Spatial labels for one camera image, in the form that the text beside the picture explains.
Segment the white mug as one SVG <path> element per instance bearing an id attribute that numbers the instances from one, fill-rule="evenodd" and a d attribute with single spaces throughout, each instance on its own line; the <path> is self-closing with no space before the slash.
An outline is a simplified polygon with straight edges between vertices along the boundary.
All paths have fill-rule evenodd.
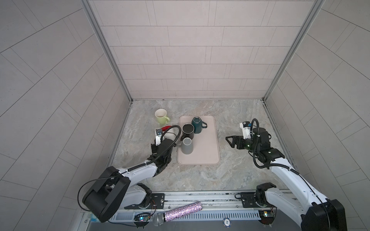
<path id="1" fill-rule="evenodd" d="M 161 141 L 165 140 L 165 139 L 170 139 L 172 141 L 175 140 L 177 134 L 173 131 L 173 129 L 171 129 L 171 126 L 164 126 L 161 128 L 162 130 L 162 134 L 163 137 L 161 138 Z"/>

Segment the grey mug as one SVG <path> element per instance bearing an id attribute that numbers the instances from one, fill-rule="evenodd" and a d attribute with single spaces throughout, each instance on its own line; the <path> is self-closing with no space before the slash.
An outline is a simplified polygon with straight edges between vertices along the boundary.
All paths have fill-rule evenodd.
<path id="1" fill-rule="evenodd" d="M 183 140 L 182 140 L 182 144 L 181 144 L 181 151 L 184 155 L 189 155 L 193 152 L 194 150 L 194 146 L 193 146 L 193 141 L 191 138 L 189 137 L 185 137 Z"/>

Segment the black mug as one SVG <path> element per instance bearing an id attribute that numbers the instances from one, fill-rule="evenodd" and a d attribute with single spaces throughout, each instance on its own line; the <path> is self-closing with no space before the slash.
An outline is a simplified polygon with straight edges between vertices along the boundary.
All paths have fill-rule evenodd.
<path id="1" fill-rule="evenodd" d="M 195 128 L 192 124 L 185 124 L 182 127 L 182 136 L 180 141 L 183 141 L 185 138 L 190 138 L 192 140 L 194 138 L 194 131 Z"/>

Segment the light green mug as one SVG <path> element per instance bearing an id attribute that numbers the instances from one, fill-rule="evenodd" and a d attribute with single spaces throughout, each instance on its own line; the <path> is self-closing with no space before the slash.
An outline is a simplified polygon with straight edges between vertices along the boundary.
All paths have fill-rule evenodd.
<path id="1" fill-rule="evenodd" d="M 166 124 L 168 124 L 171 119 L 168 117 L 167 115 L 167 111 L 165 109 L 158 109 L 156 112 L 155 112 L 155 117 L 157 119 L 157 122 L 161 125 L 161 126 L 164 126 Z"/>

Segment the dark green faceted mug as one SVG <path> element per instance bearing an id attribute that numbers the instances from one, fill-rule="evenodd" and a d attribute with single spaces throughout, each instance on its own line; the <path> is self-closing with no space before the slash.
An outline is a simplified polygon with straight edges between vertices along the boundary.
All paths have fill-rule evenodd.
<path id="1" fill-rule="evenodd" d="M 202 119 L 197 116 L 197 117 L 194 117 L 192 119 L 192 122 L 191 124 L 193 125 L 194 127 L 194 133 L 195 134 L 200 134 L 202 132 L 203 129 L 206 129 L 208 128 L 208 125 L 206 122 L 202 121 Z"/>

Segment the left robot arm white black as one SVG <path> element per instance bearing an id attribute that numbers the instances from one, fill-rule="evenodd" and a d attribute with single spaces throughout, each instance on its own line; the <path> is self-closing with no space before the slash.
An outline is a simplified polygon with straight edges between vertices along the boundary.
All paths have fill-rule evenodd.
<path id="1" fill-rule="evenodd" d="M 167 167 L 175 146 L 175 141 L 165 138 L 144 163 L 128 169 L 106 168 L 97 179 L 87 182 L 92 186 L 82 197 L 84 209 L 104 223 L 119 209 L 131 205 L 147 207 L 152 191 L 141 181 L 157 176 Z"/>

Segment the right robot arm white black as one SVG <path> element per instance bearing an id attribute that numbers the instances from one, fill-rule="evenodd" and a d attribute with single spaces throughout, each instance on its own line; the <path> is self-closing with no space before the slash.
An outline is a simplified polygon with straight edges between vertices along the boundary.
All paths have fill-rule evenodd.
<path id="1" fill-rule="evenodd" d="M 267 168 L 277 175 L 296 199 L 286 196 L 272 183 L 256 188 L 256 204 L 272 205 L 285 213 L 303 231 L 346 231 L 346 212 L 336 199 L 330 200 L 293 168 L 284 154 L 271 147 L 271 135 L 264 128 L 253 128 L 249 138 L 228 136 L 232 148 L 247 150 L 259 169 Z"/>

